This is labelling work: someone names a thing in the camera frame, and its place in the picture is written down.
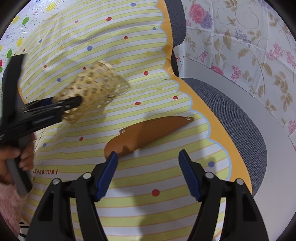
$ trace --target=green balloon print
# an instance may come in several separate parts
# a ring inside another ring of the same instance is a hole
[[[22,22],[22,25],[25,25],[28,21],[29,21],[29,17],[26,17],[24,20],[23,20],[23,22]]]
[[[10,49],[10,50],[8,51],[8,53],[7,53],[7,58],[10,58],[11,55],[12,55],[12,49]]]

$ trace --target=metal rivet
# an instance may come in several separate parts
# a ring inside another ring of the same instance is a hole
[[[214,177],[214,174],[211,173],[211,172],[207,172],[207,173],[205,174],[205,176],[206,176],[206,178],[212,179],[212,178]]]
[[[90,173],[90,172],[86,172],[86,173],[84,173],[84,174],[83,174],[83,178],[84,178],[84,179],[89,179],[89,178],[91,178],[91,173]]]
[[[238,185],[243,185],[243,184],[244,184],[244,181],[243,181],[242,179],[239,178],[239,179],[237,179],[237,184],[238,184]]]
[[[53,185],[59,184],[59,179],[58,178],[53,179],[52,184]]]

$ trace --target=yellow balloon print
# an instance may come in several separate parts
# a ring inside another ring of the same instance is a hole
[[[19,20],[19,16],[16,16],[14,19],[13,19],[13,21],[12,21],[12,23],[16,23],[18,20]]]
[[[51,11],[55,8],[57,4],[55,2],[51,3],[50,5],[47,6],[46,11]]]
[[[21,44],[22,44],[22,39],[19,39],[19,40],[17,41],[17,47],[19,47]]]

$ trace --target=brown leather knife sheath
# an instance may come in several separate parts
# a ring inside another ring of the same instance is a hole
[[[128,126],[107,143],[105,157],[107,159],[112,151],[117,152],[118,157],[125,156],[193,121],[193,117],[166,116]]]

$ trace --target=red dot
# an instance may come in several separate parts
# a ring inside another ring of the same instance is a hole
[[[157,196],[159,196],[160,191],[159,191],[158,189],[154,189],[154,190],[151,192],[151,194],[152,194],[154,197],[157,197]]]

